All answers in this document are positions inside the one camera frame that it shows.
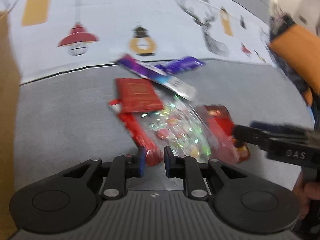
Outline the person's right hand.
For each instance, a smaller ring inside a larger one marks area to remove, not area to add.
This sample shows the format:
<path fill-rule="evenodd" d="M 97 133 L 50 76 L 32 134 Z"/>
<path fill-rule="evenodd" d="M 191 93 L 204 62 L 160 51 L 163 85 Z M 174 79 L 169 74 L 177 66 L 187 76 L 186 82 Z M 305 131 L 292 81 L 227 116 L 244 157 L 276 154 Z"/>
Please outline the person's right hand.
<path fill-rule="evenodd" d="M 320 187 L 318 182 L 305 182 L 303 172 L 300 173 L 295 186 L 293 188 L 294 194 L 300 201 L 299 218 L 303 219 L 309 212 L 310 201 L 319 200 Z"/>

